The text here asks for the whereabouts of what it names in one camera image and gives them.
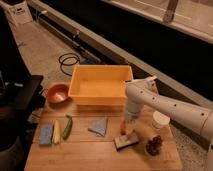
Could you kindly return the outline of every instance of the brown object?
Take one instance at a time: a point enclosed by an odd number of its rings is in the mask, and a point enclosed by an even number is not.
[[[119,151],[125,147],[139,143],[139,138],[135,132],[129,135],[123,135],[114,139],[115,147]]]
[[[28,155],[25,171],[142,171],[142,170],[181,170],[182,164],[176,149],[169,125],[156,131],[152,128],[154,110],[145,106],[138,120],[135,132],[140,143],[119,152],[116,151],[114,138],[120,136],[120,123],[123,107],[116,106],[76,106],[71,101],[51,108],[46,103],[40,123],[36,129]],[[59,146],[41,148],[38,145],[40,126],[58,119],[61,130],[66,126],[65,114],[72,115],[72,134]],[[96,137],[87,129],[91,122],[108,117],[107,133]],[[154,136],[162,136],[161,153],[153,158],[145,155],[144,147]]]
[[[68,91],[68,85],[55,84],[47,91],[47,101],[49,103],[61,103],[68,99]]]

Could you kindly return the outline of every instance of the red grapes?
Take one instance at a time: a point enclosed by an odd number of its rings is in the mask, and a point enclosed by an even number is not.
[[[146,144],[146,151],[152,156],[158,155],[160,153],[160,147],[162,146],[162,138],[157,135],[152,140],[149,140]]]

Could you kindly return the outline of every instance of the white container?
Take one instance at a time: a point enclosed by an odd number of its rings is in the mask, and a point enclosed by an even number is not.
[[[170,118],[158,111],[153,113],[152,126],[155,129],[161,129],[164,126],[168,125],[170,122]]]
[[[33,21],[26,1],[15,5],[9,5],[0,0],[0,6],[4,9],[8,21],[15,26]]]

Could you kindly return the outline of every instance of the white cup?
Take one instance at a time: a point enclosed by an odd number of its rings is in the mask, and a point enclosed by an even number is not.
[[[158,111],[153,113],[152,126],[159,130],[164,126],[168,125],[170,122],[170,118]]]

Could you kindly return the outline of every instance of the green cucumber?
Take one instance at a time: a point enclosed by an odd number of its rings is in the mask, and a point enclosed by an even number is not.
[[[64,129],[63,134],[62,134],[62,138],[63,138],[64,140],[66,140],[66,139],[69,137],[70,131],[71,131],[71,129],[72,129],[72,117],[69,116],[69,115],[66,115],[66,117],[67,117],[69,120],[68,120],[67,126],[66,126],[66,128]]]

